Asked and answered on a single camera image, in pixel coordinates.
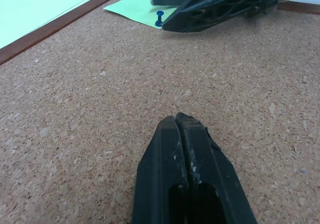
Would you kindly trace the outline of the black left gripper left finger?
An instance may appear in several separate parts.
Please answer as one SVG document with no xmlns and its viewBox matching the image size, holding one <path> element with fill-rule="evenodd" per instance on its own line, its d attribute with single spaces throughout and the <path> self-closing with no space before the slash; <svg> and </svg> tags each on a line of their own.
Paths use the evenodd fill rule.
<svg viewBox="0 0 320 224">
<path fill-rule="evenodd" d="M 173 116 L 158 123 L 137 167 L 132 223 L 184 223 L 188 178 Z"/>
</svg>

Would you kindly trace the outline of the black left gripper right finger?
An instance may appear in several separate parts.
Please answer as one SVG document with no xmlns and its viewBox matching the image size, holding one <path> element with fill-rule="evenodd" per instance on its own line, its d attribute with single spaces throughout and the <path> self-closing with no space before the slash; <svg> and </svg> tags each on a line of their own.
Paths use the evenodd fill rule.
<svg viewBox="0 0 320 224">
<path fill-rule="evenodd" d="M 237 173 L 207 127 L 178 113 L 188 176 L 188 223 L 256 223 Z"/>
</svg>

